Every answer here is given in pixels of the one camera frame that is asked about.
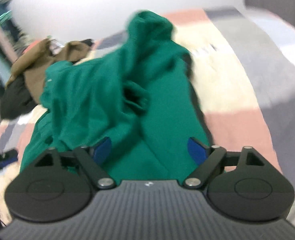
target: green garment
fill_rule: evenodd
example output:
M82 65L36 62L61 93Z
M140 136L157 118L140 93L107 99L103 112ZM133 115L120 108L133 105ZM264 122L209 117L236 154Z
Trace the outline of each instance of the green garment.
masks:
M112 153L102 168L117 183L187 177L197 167L189 137L208 140L190 100L183 60L189 52L171 40L172 29L143 11L120 49L77 67L51 65L40 97L48 111L35 125L21 171L48 147L65 151L108 136Z

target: bed sheet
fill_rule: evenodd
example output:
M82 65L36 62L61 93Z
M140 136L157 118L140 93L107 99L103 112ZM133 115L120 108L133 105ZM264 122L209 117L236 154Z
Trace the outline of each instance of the bed sheet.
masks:
M191 82L214 143L229 151L255 147L295 189L295 29L255 8L242 14L234 8L195 9L165 17L175 26L173 40L191 53ZM94 58L119 48L126 38L119 32L96 42ZM44 112L37 106L17 120L2 121L0 151L16 147L21 160ZM6 222L2 194L18 169L16 163L0 172ZM295 202L288 220L295 225Z

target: brown jacket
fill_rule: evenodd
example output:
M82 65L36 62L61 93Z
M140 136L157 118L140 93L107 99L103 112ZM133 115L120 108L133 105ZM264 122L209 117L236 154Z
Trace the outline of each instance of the brown jacket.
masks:
M76 62L86 57L90 50L88 45L80 41L71 41L54 56L49 45L50 41L44 39L18 58L11 67L11 77L7 82L8 86L17 76L23 73L25 85L38 104L45 84L45 70L53 63L61 60Z

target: ribbed gray surface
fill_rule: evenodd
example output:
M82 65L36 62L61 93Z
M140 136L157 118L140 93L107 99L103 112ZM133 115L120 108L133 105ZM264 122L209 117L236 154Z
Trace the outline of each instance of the ribbed gray surface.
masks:
M123 181L100 191L78 215L52 224L15 220L3 240L295 240L285 220L248 225L229 220L208 205L202 193L186 190L175 180Z

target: plaid bedspread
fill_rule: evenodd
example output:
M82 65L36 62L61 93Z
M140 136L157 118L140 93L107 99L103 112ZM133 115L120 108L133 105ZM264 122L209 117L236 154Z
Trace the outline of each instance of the plaid bedspread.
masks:
M173 40L191 52L191 82L215 144L229 151L255 147L295 189L295 29L257 9L197 9L165 17L175 25ZM120 32L97 42L94 57L126 39ZM38 106L2 121L0 151L16 147L21 160L44 111ZM295 225L295 202L288 220Z

